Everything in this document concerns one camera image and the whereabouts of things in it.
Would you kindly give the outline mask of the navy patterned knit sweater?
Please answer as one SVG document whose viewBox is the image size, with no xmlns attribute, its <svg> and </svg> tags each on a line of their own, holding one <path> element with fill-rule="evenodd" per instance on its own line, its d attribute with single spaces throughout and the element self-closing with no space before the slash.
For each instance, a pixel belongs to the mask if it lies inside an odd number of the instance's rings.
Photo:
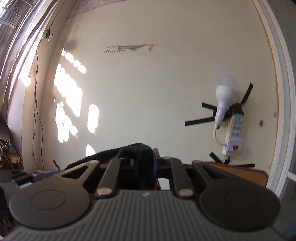
<svg viewBox="0 0 296 241">
<path fill-rule="evenodd" d="M 122 158 L 118 176 L 117 188 L 131 190 L 153 190 L 156 184 L 154 177 L 154 155 L 151 147 L 141 143 L 105 150 L 92 156 L 69 164 L 65 169 L 71 169 L 91 160 L 100 164 L 108 164 L 114 158 Z"/>
</svg>

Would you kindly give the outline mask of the small black tape piece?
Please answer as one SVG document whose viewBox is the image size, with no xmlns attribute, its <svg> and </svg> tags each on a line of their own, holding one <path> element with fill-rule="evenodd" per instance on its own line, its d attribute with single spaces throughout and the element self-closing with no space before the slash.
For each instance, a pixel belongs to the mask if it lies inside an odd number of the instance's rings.
<svg viewBox="0 0 296 241">
<path fill-rule="evenodd" d="M 54 163 L 55 167 L 57 168 L 57 170 L 60 170 L 60 167 L 55 160 L 53 160 L 53 163 Z"/>
</svg>

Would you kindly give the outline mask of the white LED bulb lamp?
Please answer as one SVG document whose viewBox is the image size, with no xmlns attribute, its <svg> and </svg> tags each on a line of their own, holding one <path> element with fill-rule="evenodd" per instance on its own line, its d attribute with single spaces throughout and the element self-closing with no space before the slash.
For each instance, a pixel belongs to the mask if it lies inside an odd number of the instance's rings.
<svg viewBox="0 0 296 241">
<path fill-rule="evenodd" d="M 218 101 L 217 111 L 214 119 L 213 138 L 218 145 L 226 146 L 217 138 L 218 127 L 222 124 L 224 116 L 229 107 L 235 103 L 237 97 L 238 81 L 231 75 L 223 75 L 216 87 L 216 99 Z"/>
</svg>

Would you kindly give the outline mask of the brown headboard cushion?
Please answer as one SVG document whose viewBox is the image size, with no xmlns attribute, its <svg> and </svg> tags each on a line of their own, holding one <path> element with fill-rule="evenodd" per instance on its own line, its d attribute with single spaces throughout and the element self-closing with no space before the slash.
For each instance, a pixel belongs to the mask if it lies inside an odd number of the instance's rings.
<svg viewBox="0 0 296 241">
<path fill-rule="evenodd" d="M 240 178 L 246 179 L 252 183 L 265 187 L 268 182 L 268 175 L 264 171 L 256 170 L 252 168 L 224 165 L 215 162 L 206 162 L 207 164 L 214 166 Z"/>
</svg>

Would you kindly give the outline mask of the beige window curtain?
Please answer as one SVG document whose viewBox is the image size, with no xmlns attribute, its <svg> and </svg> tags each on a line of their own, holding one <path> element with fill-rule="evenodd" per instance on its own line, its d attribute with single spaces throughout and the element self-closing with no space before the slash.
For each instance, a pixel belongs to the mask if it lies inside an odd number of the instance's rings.
<svg viewBox="0 0 296 241">
<path fill-rule="evenodd" d="M 29 41 L 62 1 L 1 1 L 1 113 L 6 116 L 14 73 Z"/>
</svg>

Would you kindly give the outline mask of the black electrical tape strips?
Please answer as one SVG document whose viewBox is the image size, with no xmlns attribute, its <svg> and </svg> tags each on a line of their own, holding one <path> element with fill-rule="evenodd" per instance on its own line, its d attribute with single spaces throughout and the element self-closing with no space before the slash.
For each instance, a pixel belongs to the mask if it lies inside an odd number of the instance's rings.
<svg viewBox="0 0 296 241">
<path fill-rule="evenodd" d="M 231 157 L 243 149 L 243 139 L 240 137 L 244 118 L 242 107 L 247 102 L 252 89 L 253 84 L 250 83 L 241 102 L 236 102 L 237 90 L 230 85 L 219 84 L 216 89 L 218 105 L 214 106 L 204 102 L 202 103 L 203 108 L 212 110 L 212 116 L 185 121 L 185 126 L 214 123 L 213 138 L 222 147 L 222 154 L 225 156 L 225 161 L 221 161 L 216 154 L 210 153 L 210 157 L 217 163 L 224 165 L 230 164 Z M 217 130 L 220 129 L 224 121 L 228 123 L 225 141 L 222 142 L 217 137 Z"/>
</svg>

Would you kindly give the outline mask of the white door frame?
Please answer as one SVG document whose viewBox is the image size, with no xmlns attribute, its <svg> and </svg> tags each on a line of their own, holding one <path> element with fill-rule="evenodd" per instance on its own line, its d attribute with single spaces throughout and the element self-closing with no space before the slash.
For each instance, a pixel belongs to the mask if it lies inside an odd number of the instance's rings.
<svg viewBox="0 0 296 241">
<path fill-rule="evenodd" d="M 264 27 L 276 77 L 277 131 L 267 188 L 278 197 L 291 176 L 295 147 L 295 75 L 284 32 L 268 1 L 253 1 Z"/>
</svg>

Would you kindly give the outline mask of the white power strip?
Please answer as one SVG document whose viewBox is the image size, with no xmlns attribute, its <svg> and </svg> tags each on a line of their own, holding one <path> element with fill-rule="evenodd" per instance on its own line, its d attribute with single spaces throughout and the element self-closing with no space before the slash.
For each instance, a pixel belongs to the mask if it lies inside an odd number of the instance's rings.
<svg viewBox="0 0 296 241">
<path fill-rule="evenodd" d="M 241 131 L 243 126 L 243 114 L 234 114 L 227 125 L 227 132 L 225 137 L 226 146 L 222 149 L 222 154 L 226 157 L 236 155 L 243 149 L 244 140 L 241 138 Z"/>
</svg>

